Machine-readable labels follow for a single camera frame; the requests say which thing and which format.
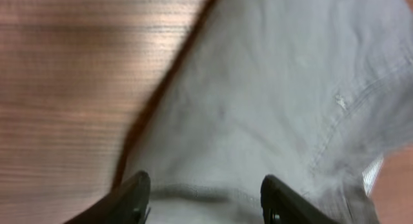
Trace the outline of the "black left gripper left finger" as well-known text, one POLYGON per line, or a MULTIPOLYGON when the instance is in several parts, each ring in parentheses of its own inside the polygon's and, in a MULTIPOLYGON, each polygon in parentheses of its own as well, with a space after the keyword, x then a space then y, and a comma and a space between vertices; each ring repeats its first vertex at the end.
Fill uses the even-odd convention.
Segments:
POLYGON ((150 177, 139 171, 65 224, 145 224, 149 196, 150 177))

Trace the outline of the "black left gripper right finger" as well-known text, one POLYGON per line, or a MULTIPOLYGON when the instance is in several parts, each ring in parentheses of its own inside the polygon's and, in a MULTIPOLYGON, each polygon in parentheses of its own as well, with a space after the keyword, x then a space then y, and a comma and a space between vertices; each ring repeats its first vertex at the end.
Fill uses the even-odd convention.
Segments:
POLYGON ((261 184, 264 224, 337 224, 273 175, 261 184))

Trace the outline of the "grey shorts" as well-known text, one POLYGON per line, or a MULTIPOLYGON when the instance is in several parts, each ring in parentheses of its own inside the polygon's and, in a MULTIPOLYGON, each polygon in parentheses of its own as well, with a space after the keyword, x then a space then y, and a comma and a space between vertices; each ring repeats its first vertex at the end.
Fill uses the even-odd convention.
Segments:
POLYGON ((149 173, 149 223, 262 223, 269 174, 377 223, 364 171, 411 142, 406 0, 217 0, 125 176, 149 173))

